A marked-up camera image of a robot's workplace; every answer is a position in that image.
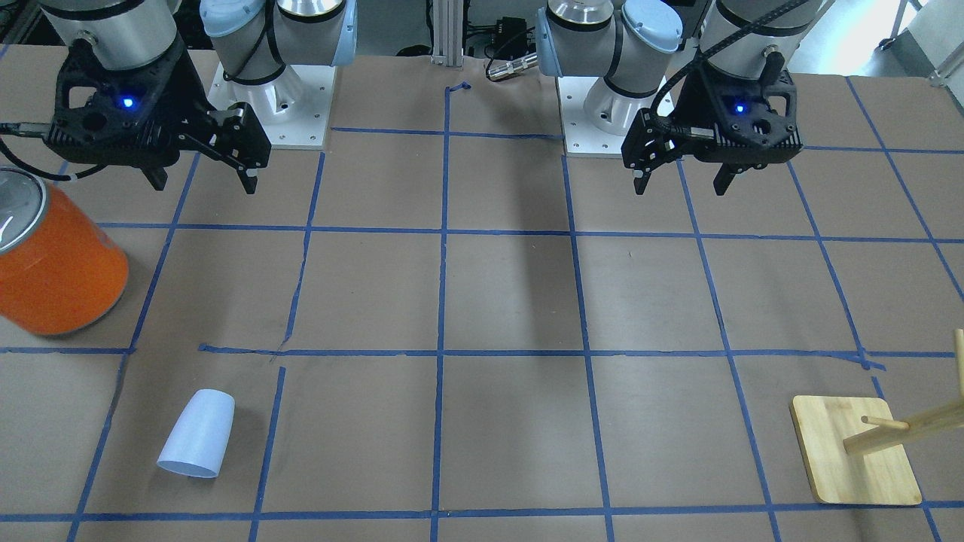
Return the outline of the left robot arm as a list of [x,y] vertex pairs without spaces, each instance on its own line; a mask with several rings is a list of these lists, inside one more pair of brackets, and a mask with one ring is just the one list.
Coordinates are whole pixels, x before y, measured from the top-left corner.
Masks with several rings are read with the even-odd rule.
[[798,88],[786,65],[819,1],[714,1],[692,59],[673,76],[684,21],[662,1],[548,1],[534,28],[539,69],[593,77],[586,114],[623,137],[624,167],[644,194],[653,171],[682,157],[715,163],[722,196],[748,169],[804,148]]

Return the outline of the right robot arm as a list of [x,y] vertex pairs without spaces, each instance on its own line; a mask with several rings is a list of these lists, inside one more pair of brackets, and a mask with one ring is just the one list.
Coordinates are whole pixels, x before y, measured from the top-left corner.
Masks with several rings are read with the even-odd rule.
[[156,190],[182,151],[227,164],[254,194],[266,126],[306,99],[297,65],[349,65],[355,1],[203,1],[231,102],[210,102],[169,1],[42,1],[68,45],[42,141],[66,161],[138,169]]

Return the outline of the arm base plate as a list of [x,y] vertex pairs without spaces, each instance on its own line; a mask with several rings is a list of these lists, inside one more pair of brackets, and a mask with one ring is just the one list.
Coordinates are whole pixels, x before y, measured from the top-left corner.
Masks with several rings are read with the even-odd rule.
[[600,77],[557,79],[567,157],[617,159],[636,112],[653,96],[633,99],[614,92]]
[[290,65],[278,79],[246,86],[224,79],[217,66],[208,99],[218,109],[245,102],[256,116],[275,150],[320,151],[326,144],[338,68]]

